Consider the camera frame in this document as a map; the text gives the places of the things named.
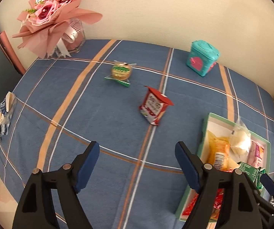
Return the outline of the round cookie green wrapper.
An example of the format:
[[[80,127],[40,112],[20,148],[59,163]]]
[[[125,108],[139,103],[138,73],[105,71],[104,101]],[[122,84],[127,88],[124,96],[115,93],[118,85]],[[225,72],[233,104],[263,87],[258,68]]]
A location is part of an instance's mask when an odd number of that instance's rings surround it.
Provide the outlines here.
[[[111,74],[106,76],[104,79],[113,80],[125,87],[130,87],[129,78],[132,74],[133,66],[136,63],[126,63],[115,60],[111,69]]]

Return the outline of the round bun clear wrapper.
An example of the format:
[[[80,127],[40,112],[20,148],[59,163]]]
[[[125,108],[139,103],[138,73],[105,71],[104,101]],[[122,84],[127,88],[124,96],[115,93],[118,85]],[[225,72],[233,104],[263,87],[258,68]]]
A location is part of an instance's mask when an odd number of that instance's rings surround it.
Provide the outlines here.
[[[230,136],[230,148],[238,162],[247,159],[251,148],[251,133],[240,116]]]

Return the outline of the red crinkled snack packet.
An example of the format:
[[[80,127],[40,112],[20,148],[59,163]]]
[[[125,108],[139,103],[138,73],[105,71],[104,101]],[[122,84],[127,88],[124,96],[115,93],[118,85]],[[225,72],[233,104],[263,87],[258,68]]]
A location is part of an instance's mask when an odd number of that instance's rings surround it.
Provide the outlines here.
[[[223,201],[224,189],[218,189],[213,204],[214,209],[220,209]]]

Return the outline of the pink flower bouquet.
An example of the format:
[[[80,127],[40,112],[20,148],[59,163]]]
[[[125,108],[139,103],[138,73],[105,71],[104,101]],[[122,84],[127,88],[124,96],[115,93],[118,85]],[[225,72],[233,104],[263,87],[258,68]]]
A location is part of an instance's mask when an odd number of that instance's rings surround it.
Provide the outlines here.
[[[80,8],[82,0],[30,0],[30,8],[21,12],[19,49],[27,48],[40,58],[57,54],[70,56],[85,40],[82,24],[95,24],[102,14]]]

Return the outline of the orange roll cake pack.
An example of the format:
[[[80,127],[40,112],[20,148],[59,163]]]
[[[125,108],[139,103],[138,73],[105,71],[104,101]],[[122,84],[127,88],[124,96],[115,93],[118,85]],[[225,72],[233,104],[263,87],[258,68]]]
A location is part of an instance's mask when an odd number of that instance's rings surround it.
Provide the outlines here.
[[[211,220],[214,220],[214,221],[217,221],[218,217],[219,217],[219,212],[220,212],[220,209],[213,209],[213,212],[210,216],[210,219]]]

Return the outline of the dark green snack pack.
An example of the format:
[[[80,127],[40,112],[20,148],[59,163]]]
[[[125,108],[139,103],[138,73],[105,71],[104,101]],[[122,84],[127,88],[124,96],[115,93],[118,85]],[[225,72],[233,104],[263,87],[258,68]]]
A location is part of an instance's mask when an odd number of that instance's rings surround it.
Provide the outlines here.
[[[266,169],[265,168],[257,169],[244,162],[239,162],[238,164],[239,164],[239,169],[248,175],[251,181],[255,184],[256,188],[258,190],[262,190],[263,185],[260,181],[260,178],[263,174],[266,173]]]

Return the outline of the blue plaid tablecloth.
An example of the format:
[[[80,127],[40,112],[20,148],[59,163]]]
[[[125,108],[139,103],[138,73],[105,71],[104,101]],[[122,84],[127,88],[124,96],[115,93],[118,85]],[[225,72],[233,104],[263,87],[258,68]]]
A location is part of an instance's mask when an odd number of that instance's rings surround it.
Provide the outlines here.
[[[187,65],[188,52],[122,40],[88,40],[68,59],[38,59],[13,92],[18,98],[0,142],[0,178],[18,201],[41,156],[54,171],[89,142],[100,156],[78,197],[94,228],[181,228],[175,212],[187,187],[174,147],[197,152],[209,113],[247,128],[271,144],[274,102],[253,81],[216,64],[204,77]],[[113,62],[136,63],[130,87],[104,79]],[[150,86],[167,96],[158,126],[140,113]]]

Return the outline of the teal toy house box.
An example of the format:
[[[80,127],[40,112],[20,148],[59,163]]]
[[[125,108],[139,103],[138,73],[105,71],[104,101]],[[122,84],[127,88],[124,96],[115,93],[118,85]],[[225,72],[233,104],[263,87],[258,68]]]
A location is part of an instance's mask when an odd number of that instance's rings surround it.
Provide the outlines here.
[[[220,57],[220,52],[204,40],[192,42],[186,65],[197,74],[204,77],[214,67]]]

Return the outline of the yellow orange snack bag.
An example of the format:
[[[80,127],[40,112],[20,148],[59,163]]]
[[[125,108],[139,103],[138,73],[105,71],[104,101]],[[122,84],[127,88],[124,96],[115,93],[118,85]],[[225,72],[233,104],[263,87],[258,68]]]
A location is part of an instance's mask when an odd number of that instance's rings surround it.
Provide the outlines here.
[[[207,130],[209,141],[209,155],[207,163],[217,170],[229,171],[230,140],[229,137],[217,137]]]

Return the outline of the red white snack box pack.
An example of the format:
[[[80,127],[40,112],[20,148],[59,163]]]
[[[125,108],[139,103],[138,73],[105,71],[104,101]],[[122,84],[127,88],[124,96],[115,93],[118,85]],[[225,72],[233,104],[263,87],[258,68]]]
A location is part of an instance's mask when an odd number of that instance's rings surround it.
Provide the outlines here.
[[[167,107],[173,106],[174,103],[155,88],[150,86],[147,86],[147,88],[147,94],[143,103],[139,106],[139,110],[151,125],[158,126]]]

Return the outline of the pink snack pack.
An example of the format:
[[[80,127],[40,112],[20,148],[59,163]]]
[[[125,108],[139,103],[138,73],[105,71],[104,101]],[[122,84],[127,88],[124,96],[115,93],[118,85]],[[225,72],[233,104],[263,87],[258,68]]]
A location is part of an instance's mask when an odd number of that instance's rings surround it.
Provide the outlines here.
[[[251,147],[247,159],[247,164],[258,169],[263,165],[264,147],[258,142],[251,141]]]

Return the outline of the red patterned packet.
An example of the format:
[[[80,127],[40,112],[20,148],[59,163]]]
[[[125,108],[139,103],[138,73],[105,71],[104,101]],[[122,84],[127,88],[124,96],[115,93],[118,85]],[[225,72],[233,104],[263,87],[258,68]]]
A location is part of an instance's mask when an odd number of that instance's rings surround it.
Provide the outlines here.
[[[189,216],[192,209],[194,208],[194,205],[197,201],[197,198],[198,198],[198,194],[196,193],[193,197],[193,199],[190,201],[190,203],[186,206],[185,210],[183,211],[182,215],[183,216]]]

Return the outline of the crumpled blue white wrapper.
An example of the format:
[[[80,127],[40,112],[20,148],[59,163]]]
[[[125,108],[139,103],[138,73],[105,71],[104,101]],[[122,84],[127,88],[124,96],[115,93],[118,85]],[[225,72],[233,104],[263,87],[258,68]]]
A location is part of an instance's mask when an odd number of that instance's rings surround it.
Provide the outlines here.
[[[0,103],[0,141],[4,135],[8,134],[16,103],[17,98],[11,92],[8,92]]]

